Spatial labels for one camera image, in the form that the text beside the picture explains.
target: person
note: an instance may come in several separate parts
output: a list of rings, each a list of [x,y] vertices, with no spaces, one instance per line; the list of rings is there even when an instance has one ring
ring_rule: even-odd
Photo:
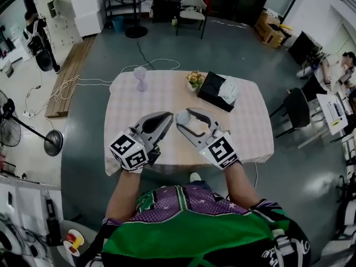
[[[141,172],[123,169],[102,228],[77,266],[309,266],[301,228],[258,196],[241,162],[222,173],[229,200],[195,172],[187,185],[139,196]]]
[[[26,31],[30,34],[33,34],[34,22],[36,20],[38,20],[37,32],[43,38],[44,43],[45,43],[44,47],[51,56],[54,71],[56,72],[56,74],[59,74],[61,71],[61,67],[56,62],[56,59],[52,52],[51,44],[48,41],[48,37],[47,37],[45,29],[44,29],[47,26],[46,21],[44,19],[38,19],[36,17],[36,14],[32,13],[31,11],[27,11],[24,15],[24,18],[26,20]],[[23,35],[24,35],[25,39],[28,39],[28,34],[25,31],[24,31]]]
[[[316,99],[317,94],[335,94],[338,81],[351,88],[353,85],[349,82],[349,79],[354,72],[355,65],[356,56],[353,52],[345,52],[342,56],[338,54],[326,56],[318,69],[301,88],[306,100],[309,102]],[[298,72],[297,76],[303,78],[311,72],[311,68],[306,68]]]

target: black tissue box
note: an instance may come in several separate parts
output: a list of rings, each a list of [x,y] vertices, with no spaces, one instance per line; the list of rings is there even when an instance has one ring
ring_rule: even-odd
[[[200,87],[197,96],[219,108],[222,108],[227,112],[231,112],[235,106],[235,101],[231,104],[228,104],[224,101],[223,98],[218,96],[220,86],[224,83],[225,80],[226,79],[222,78],[221,76],[209,71],[204,83]]]

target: fan base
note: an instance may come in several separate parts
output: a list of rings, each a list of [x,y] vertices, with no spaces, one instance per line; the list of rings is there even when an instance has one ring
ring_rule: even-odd
[[[128,38],[140,38],[147,35],[147,28],[141,26],[133,26],[125,31],[125,36]]]
[[[44,141],[44,151],[46,152],[47,155],[49,156],[56,156],[57,154],[60,153],[62,146],[63,146],[63,135],[60,131],[53,130],[50,131],[46,137],[50,140],[53,141],[53,143],[50,143],[48,141]]]

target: wooden board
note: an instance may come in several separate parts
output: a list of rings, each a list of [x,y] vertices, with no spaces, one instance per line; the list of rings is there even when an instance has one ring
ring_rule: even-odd
[[[85,63],[87,55],[94,43],[95,36],[86,38],[83,42],[75,44],[69,52],[62,68],[58,75],[53,91],[62,86],[64,82],[68,82],[67,87],[62,90],[62,97],[56,100],[56,97],[50,99],[45,116],[48,118],[67,117],[71,103],[70,95],[77,83],[76,80],[69,82],[74,77],[80,74],[82,66]]]

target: standing fan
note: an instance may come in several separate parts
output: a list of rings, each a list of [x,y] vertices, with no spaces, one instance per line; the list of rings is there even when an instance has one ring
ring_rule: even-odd
[[[133,0],[133,3],[134,24],[133,27],[130,27],[125,31],[125,36],[128,38],[140,38],[147,35],[148,30],[145,27],[137,25],[136,0]]]
[[[6,146],[17,146],[21,139],[21,126],[44,140],[44,151],[49,156],[56,156],[63,146],[63,135],[60,131],[50,131],[43,136],[17,118],[15,104],[0,90],[0,143]]]

